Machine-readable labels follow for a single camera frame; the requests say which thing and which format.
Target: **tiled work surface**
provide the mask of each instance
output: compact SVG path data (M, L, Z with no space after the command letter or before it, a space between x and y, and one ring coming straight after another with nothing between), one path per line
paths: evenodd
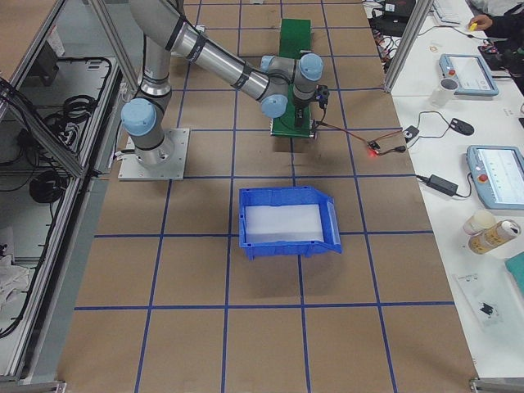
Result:
M253 63L278 51L282 17L310 18L326 121L369 139L399 127L360 3L223 1L187 15ZM119 183L116 166L58 377L75 393L467 392L409 156L369 157L329 129L275 141L249 97L180 60L172 71L165 125L192 129L187 178ZM306 184L334 197L343 254L247 260L238 189Z

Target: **blue tray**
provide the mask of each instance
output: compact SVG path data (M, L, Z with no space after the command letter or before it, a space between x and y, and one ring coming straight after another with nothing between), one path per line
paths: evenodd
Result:
M246 241L246 208L248 206L296 206L318 205L323 232L323 242L279 241L247 242ZM327 251L342 253L341 239L338 232L337 217L333 198L313 187L268 187L242 188L240 190L240 247L247 257L253 260L256 256L269 255L305 255L321 254Z

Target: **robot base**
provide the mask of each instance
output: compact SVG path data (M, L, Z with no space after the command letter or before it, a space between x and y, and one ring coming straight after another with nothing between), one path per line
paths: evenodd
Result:
M187 145L189 144L189 129L168 129L165 136L174 143L174 153L166 162L154 166L143 166L134 154L122 157L119 180L182 180L183 171L186 167ZM134 149L131 138L125 146Z

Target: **blue joint cap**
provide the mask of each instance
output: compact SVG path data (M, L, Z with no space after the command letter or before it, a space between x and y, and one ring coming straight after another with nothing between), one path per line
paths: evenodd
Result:
M298 67L306 79L316 82L322 77L324 63L319 55L308 53L300 58Z
M144 98L134 98L124 105L120 118L131 136L141 137L155 126L155 107Z
M272 94L260 103L262 113L272 119L282 116L286 112L286 106L287 97L282 94Z
M274 56L262 56L262 59L260 60L260 69L263 72L268 72L269 65L271 64L271 61L274 59Z

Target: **power adapter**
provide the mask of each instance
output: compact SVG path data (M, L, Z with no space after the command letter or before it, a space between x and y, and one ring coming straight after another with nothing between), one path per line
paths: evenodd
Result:
M417 175L417 178L422 180L422 182L428 187L431 187L438 192L442 192L445 195L449 195L450 197L457 195L457 189L459 186L455 183L448 182L445 178L439 178L434 174L432 174L429 178Z

